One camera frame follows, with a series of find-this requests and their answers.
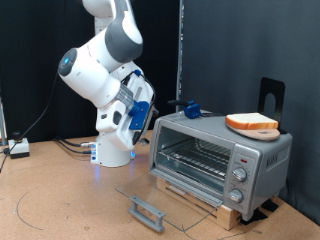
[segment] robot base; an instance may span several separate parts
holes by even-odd
[[[111,144],[104,133],[99,133],[96,139],[96,151],[91,155],[91,163],[104,167],[121,167],[131,160],[131,151],[121,151]]]

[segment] toaster oven top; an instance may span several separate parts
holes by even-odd
[[[287,141],[287,138],[292,138],[290,134],[283,134],[279,139],[274,141],[260,141],[251,139],[242,136],[228,128],[225,123],[224,116],[189,119],[184,115],[184,112],[182,111],[164,116],[161,119],[172,122],[173,124],[188,127],[190,128],[190,131],[197,130],[206,134],[217,136],[230,142],[241,143],[241,145],[254,147],[261,150],[273,149],[275,145]]]

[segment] toaster oven rack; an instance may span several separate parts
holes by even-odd
[[[189,139],[159,152],[172,160],[225,180],[231,151],[199,139]]]

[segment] black backdrop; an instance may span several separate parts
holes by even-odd
[[[175,98],[179,0],[136,0],[133,10],[144,39],[144,52],[135,62],[153,83],[156,107],[166,115],[172,112],[166,101]],[[24,132],[40,116],[60,59],[94,36],[93,20],[75,0],[1,1],[0,79],[9,139],[12,131]],[[58,77],[48,112],[27,137],[37,142],[55,135],[93,136],[98,134],[95,121],[93,104]]]
[[[281,197],[320,224],[320,2],[184,3],[182,99],[255,112],[261,78],[283,81],[281,128],[293,145]]]

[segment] blue light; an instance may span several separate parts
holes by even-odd
[[[131,157],[132,157],[132,158],[135,158],[135,157],[136,157],[136,154],[134,153],[134,151],[131,151]]]

